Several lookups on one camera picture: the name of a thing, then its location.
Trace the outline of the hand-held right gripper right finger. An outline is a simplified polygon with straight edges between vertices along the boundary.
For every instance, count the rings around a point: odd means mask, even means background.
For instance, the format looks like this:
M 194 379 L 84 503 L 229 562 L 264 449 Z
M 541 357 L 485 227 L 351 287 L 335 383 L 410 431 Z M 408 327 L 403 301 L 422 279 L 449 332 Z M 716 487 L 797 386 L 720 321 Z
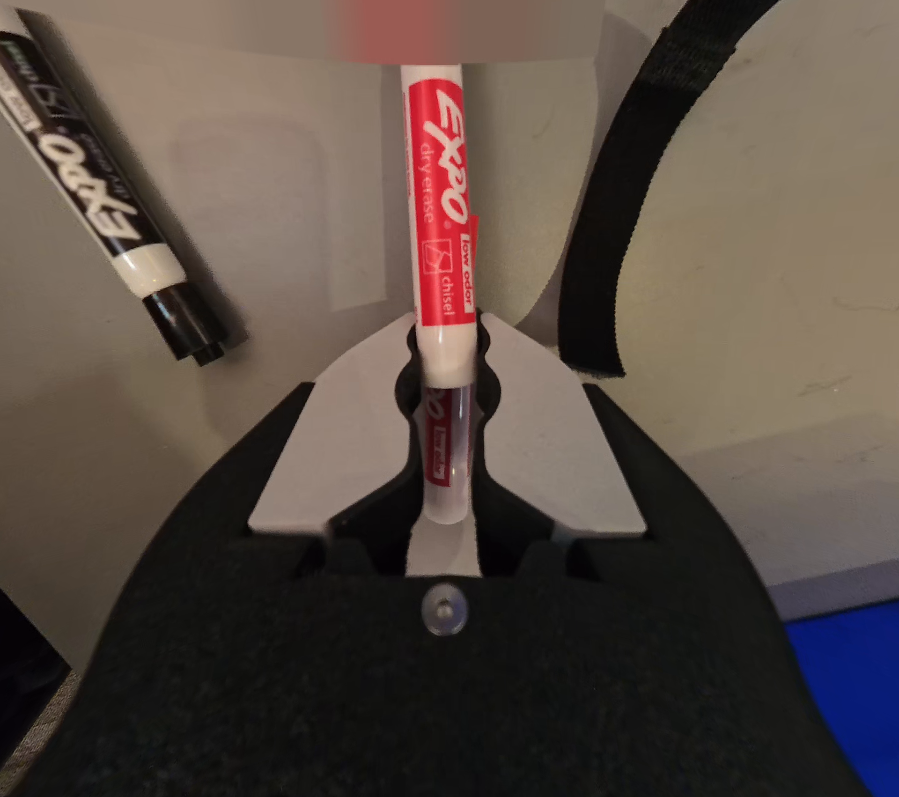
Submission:
M 485 313 L 480 398 L 492 481 L 563 533 L 645 533 L 646 522 L 578 375 Z

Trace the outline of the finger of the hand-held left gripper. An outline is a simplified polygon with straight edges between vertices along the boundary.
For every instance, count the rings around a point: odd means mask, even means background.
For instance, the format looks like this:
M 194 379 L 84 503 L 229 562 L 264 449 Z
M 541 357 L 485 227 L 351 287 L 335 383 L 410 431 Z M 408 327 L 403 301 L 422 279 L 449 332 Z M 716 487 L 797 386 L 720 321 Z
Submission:
M 478 304 L 516 329 L 557 327 L 590 172 L 655 40 L 606 13 L 591 57 L 464 68 Z

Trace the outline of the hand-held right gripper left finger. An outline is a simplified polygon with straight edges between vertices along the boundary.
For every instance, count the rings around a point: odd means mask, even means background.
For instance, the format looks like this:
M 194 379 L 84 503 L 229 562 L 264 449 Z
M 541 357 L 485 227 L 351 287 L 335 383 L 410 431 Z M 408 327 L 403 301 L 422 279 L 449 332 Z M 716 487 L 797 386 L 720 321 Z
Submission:
M 410 429 L 396 385 L 413 324 L 412 314 L 399 317 L 317 376 L 249 517 L 254 533 L 323 533 L 403 470 Z

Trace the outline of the red dry erase marker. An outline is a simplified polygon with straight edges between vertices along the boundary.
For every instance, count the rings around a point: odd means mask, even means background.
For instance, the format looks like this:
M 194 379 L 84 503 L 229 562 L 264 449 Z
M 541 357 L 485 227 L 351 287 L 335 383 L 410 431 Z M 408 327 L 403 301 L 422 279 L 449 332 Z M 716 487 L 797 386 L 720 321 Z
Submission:
M 424 513 L 455 524 L 466 516 L 470 499 L 478 218 L 457 225 L 439 214 L 415 213 L 413 220 Z
M 415 335 L 421 378 L 458 389 L 476 377 L 478 216 L 471 208 L 459 65 L 400 67 Z

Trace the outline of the black dry erase marker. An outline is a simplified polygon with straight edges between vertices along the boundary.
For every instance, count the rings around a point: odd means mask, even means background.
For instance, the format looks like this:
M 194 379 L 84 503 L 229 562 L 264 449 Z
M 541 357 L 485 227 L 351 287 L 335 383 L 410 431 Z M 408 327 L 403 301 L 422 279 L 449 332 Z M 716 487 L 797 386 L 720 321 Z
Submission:
M 19 11 L 1 10 L 2 117 L 26 146 L 177 360 L 205 366 L 228 334 L 52 68 Z

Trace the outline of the blue box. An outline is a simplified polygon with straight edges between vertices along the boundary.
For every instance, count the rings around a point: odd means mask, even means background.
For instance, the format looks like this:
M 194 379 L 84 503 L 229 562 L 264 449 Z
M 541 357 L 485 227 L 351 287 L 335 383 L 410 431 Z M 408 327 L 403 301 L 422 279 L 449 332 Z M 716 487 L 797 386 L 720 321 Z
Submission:
M 786 624 L 804 679 L 876 796 L 898 794 L 898 601 Z

